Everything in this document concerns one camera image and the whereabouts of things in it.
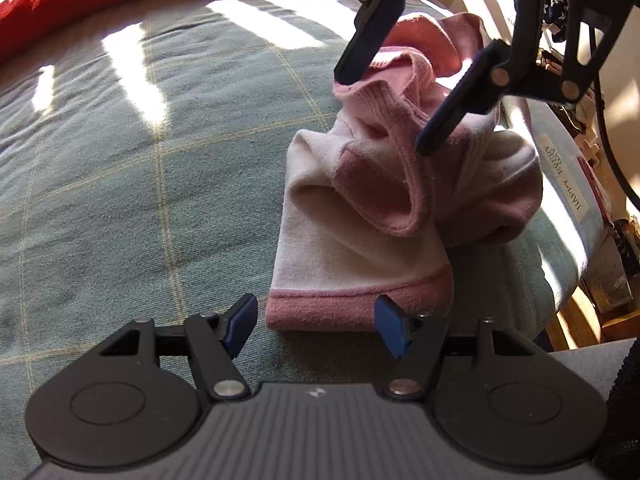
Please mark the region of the pink and white knit sweater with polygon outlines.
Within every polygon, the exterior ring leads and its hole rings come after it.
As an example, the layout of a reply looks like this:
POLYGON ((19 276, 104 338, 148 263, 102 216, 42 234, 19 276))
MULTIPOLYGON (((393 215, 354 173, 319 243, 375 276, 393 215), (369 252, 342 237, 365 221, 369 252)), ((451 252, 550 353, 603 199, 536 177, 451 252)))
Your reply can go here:
POLYGON ((327 132, 299 130, 286 153, 270 330, 360 332, 390 297, 409 314, 445 314, 450 248, 518 237, 542 199, 526 102, 469 114, 427 156, 416 137, 488 37, 482 20, 411 13, 340 101, 327 132))

